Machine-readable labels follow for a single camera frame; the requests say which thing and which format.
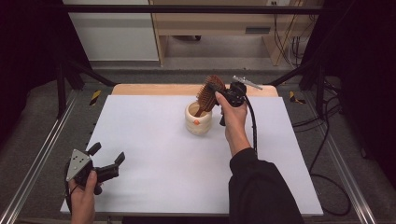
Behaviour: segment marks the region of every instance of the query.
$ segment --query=black sleeve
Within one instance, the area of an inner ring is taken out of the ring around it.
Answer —
[[[259,161],[247,148],[230,161],[230,223],[304,223],[294,198],[276,166]]]

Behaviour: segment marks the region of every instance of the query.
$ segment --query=person's arm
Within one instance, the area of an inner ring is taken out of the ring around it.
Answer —
[[[85,189],[81,189],[74,179],[69,181],[72,198],[71,224],[92,224],[95,218],[95,200],[93,191],[96,187],[97,173],[91,171]]]
[[[246,104],[232,107],[218,92],[232,153],[230,223],[304,223],[297,204],[274,164],[259,161],[245,132]]]

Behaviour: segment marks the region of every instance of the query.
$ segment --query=brush bristles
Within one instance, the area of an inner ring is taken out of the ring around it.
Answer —
[[[215,75],[207,77],[204,86],[197,94],[200,110],[210,112],[217,102],[215,91],[225,90],[225,85],[219,77]]]

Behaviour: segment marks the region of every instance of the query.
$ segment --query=white wall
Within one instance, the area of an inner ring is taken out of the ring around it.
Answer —
[[[147,5],[147,0],[64,0],[67,4]],[[148,13],[69,13],[90,61],[158,61]]]

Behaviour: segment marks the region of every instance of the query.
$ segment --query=gray floor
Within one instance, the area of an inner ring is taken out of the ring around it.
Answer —
[[[175,36],[169,39],[165,66],[152,63],[96,63],[98,73],[116,82],[124,83],[197,83],[205,80],[207,75],[218,74],[225,82],[230,82],[231,75],[246,76],[257,83],[266,83],[286,74],[291,68],[287,64],[273,67],[259,37],[238,38],[207,37],[194,41],[190,36]],[[69,219],[69,215],[60,214],[63,202],[63,171],[67,158],[73,148],[84,149],[90,140],[90,132],[99,118],[106,96],[111,88],[84,76],[87,82],[83,91],[70,91],[70,96],[77,96],[73,110],[62,131],[56,137],[51,152],[44,159],[42,167],[32,178],[32,187],[20,195],[25,195],[16,214],[22,218]],[[311,91],[300,91],[296,77],[277,88],[284,98],[291,123],[307,120],[315,116],[309,104],[298,104],[290,101],[290,91],[296,98],[309,100]],[[336,78],[329,80],[338,85]],[[96,90],[102,93],[96,105],[89,105]],[[55,82],[38,87],[31,91],[25,110],[21,114],[14,132],[1,146],[0,150],[0,211],[6,211],[19,190],[21,183],[26,182],[26,174],[31,174],[31,165],[37,163],[35,157],[46,142],[46,138],[56,122],[57,91]],[[326,92],[326,98],[332,94]],[[376,223],[396,223],[396,193],[384,177],[375,161],[361,156],[359,142],[351,131],[348,121],[342,114],[335,114],[330,121],[331,135],[338,150],[350,168],[364,200],[367,202]],[[309,167],[322,140],[319,127],[306,132],[299,132],[309,127],[295,129],[296,137]],[[330,145],[325,145],[314,167],[314,173],[326,175],[339,185],[343,185],[340,172],[334,165]],[[313,177],[322,206],[340,213],[347,207],[343,193],[323,179]],[[358,204],[343,216],[325,213],[323,217],[307,217],[307,223],[361,223],[358,216]],[[97,220],[106,220],[98,215]]]

